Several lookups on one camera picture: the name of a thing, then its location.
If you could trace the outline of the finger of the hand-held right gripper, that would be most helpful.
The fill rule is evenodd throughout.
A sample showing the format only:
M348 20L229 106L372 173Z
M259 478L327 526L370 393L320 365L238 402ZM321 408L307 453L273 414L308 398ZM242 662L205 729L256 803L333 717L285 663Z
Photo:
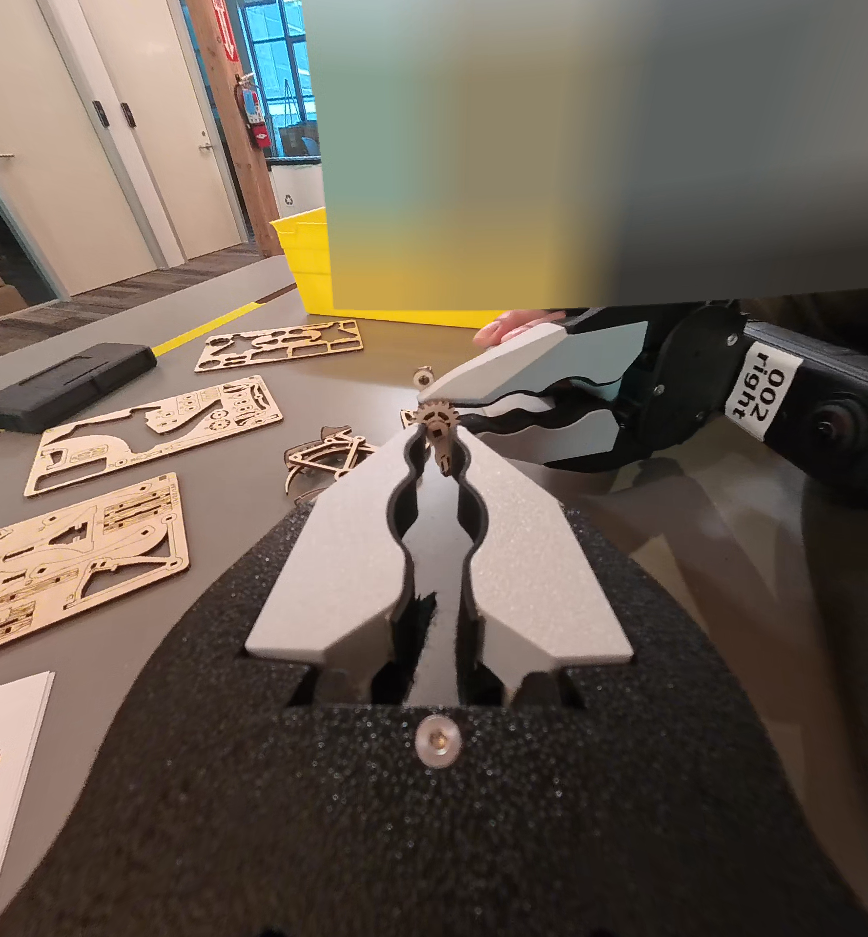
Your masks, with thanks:
M478 416L478 438L499 455L536 465L605 454L620 424L603 401L560 401L541 411L521 407Z
M555 396L559 407L609 408L643 350L649 322L570 332L543 323L456 367L418 394L417 408L482 408L512 395Z

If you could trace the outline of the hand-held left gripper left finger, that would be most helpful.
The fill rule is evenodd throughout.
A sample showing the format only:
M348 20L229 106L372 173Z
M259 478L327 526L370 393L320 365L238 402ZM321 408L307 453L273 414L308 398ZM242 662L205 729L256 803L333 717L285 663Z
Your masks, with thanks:
M399 431L323 491L246 639L254 658L339 671L358 703L393 660L393 620L413 572L395 527L414 493L414 427Z

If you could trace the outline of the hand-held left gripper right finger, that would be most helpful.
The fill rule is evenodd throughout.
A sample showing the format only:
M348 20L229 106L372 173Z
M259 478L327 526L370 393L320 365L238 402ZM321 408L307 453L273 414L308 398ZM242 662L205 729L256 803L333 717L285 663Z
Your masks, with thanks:
M455 639L465 706L509 704L533 674L624 665L634 650L557 498L455 431L464 557Z

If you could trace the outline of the small wooden gear assembly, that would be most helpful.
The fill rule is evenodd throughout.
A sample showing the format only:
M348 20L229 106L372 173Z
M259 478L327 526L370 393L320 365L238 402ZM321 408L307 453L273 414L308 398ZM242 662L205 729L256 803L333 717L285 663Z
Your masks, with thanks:
M444 477L452 474L452 452L458 418L455 408L443 400L421 403L415 411L415 423L424 429L435 464Z

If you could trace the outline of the star-cutout wooden parts sheet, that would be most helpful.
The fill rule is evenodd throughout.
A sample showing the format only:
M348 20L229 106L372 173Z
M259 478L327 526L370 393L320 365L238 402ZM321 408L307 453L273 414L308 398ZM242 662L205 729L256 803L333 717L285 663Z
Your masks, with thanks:
M275 365L362 351L364 342L355 320L305 323L209 337L194 371Z

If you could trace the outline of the large slotted wooden parts sheet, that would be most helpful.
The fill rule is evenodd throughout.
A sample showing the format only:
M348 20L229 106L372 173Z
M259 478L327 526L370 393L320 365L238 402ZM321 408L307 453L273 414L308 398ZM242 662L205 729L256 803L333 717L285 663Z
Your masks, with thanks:
M0 529L0 649L189 567L177 475Z

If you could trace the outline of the curved-cutout wooden parts sheet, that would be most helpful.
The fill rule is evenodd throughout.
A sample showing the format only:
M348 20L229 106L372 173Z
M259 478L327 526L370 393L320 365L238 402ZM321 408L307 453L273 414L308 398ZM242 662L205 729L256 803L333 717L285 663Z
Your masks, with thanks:
M261 376L184 392L46 430L27 498L280 424L284 415Z

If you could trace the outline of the person's right hand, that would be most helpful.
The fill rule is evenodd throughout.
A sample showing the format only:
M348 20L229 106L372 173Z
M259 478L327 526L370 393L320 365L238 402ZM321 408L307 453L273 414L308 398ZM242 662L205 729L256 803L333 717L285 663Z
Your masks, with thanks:
M560 322L566 318L567 310L550 309L514 309L501 313L492 322L488 322L474 336L473 343L478 348L489 348L516 337L536 325L546 322Z

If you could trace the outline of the yellow tape strip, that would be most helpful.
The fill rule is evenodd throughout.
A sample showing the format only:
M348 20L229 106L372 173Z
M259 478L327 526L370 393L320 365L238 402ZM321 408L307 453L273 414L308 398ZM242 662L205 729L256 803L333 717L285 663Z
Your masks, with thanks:
M228 313L218 316L213 320L196 326L182 334L176 335L167 341L160 343L159 345L153 346L152 352L156 358L159 358L160 356L176 350L183 345L187 345L188 343L195 341L198 338L205 336L206 334L216 333L217 330L222 329L229 323L235 322L236 320L261 308L264 305L265 303L262 302L252 302L243 305L237 309L229 311Z

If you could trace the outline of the white recycling bin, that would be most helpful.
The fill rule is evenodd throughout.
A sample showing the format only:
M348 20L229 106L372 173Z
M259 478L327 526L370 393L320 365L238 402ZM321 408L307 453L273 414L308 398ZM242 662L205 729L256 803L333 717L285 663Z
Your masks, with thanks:
M269 179L279 218L324 208L323 165L316 160L270 160Z

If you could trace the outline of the wooden pillar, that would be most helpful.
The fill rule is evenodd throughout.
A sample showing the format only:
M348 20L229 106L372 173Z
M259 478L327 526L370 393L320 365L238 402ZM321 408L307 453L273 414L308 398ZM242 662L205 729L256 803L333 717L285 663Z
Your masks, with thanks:
M233 90L235 77L246 72L241 61L226 58L210 2L186 1L182 7L206 79L217 133L217 163L239 234L253 240L264 258L280 256L283 250L272 226L278 211L268 166L263 150L249 138Z

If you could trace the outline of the red fire extinguisher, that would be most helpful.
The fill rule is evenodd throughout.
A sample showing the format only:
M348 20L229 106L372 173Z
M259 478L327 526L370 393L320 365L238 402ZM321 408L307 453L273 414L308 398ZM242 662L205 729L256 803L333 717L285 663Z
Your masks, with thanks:
M249 138L260 150L270 149L272 140L259 99L254 73L237 75L233 90Z

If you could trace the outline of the white door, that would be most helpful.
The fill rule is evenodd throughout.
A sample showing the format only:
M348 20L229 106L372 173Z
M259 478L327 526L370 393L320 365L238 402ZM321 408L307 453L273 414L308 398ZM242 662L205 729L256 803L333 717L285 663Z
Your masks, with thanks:
M74 296L157 269L37 2L0 1L0 200Z
M181 3L82 1L81 8L119 103L133 111L137 128L127 129L185 259L246 240L217 163L217 133Z

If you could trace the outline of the wooden model frame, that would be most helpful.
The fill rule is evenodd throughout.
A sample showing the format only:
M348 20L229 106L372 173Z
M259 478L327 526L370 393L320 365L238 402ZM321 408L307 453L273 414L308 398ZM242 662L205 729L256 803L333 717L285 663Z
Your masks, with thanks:
M285 494L297 507L310 503L377 450L350 426L324 427L319 439L285 451Z

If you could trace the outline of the red wall sign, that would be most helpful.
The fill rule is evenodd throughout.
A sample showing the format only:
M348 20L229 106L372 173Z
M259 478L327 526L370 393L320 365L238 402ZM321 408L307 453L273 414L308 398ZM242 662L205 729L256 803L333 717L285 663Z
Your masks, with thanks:
M211 6L213 7L214 17L216 19L217 29L219 32L220 40L222 43L222 48L224 50L226 58L229 62L238 63L240 61L238 48L231 27L230 18L229 18L229 8L226 1L214 0L211 1Z

